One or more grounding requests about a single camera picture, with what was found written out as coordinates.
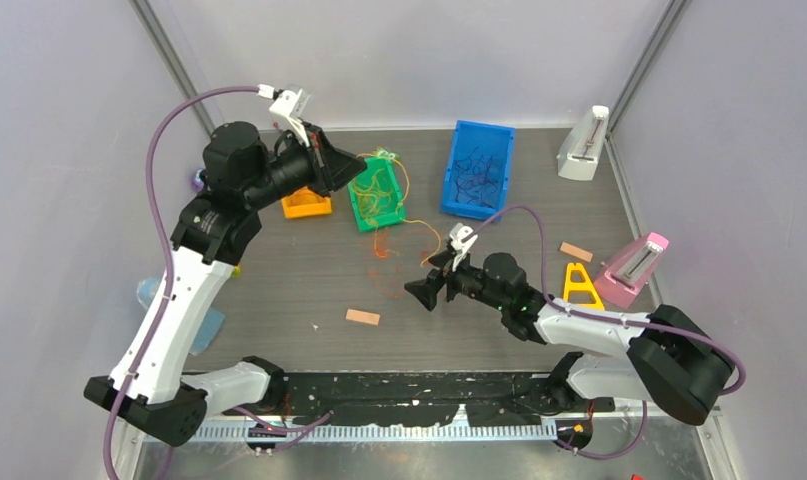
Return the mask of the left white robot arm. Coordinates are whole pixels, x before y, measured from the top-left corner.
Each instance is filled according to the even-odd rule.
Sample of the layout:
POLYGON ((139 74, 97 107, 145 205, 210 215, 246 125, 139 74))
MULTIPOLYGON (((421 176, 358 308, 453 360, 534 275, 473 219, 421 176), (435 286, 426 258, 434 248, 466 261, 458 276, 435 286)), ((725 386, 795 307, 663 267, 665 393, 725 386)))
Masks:
POLYGON ((127 353, 84 395, 167 445, 187 443, 204 420, 238 407, 277 412, 284 371, 256 356, 203 374, 185 374, 190 348, 218 292, 260 232, 262 209, 307 188, 327 196, 365 171, 363 158, 334 147, 307 126, 267 146, 258 129, 237 121, 218 127, 203 150, 203 190, 181 211, 155 298, 127 353))

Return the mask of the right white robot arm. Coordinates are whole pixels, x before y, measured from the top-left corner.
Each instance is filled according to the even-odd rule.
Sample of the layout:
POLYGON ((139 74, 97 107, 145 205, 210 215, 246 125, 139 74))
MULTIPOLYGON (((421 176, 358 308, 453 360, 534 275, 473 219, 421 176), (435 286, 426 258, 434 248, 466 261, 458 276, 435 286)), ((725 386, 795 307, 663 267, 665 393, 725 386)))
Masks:
POLYGON ((570 304, 531 286, 508 253, 476 267, 447 250, 431 263, 425 278, 404 286, 427 310, 464 296, 497 310, 521 341, 571 347, 545 381, 557 411, 621 398, 652 402, 682 423, 701 425, 718 398, 742 384, 739 361, 676 307, 629 314, 570 304))

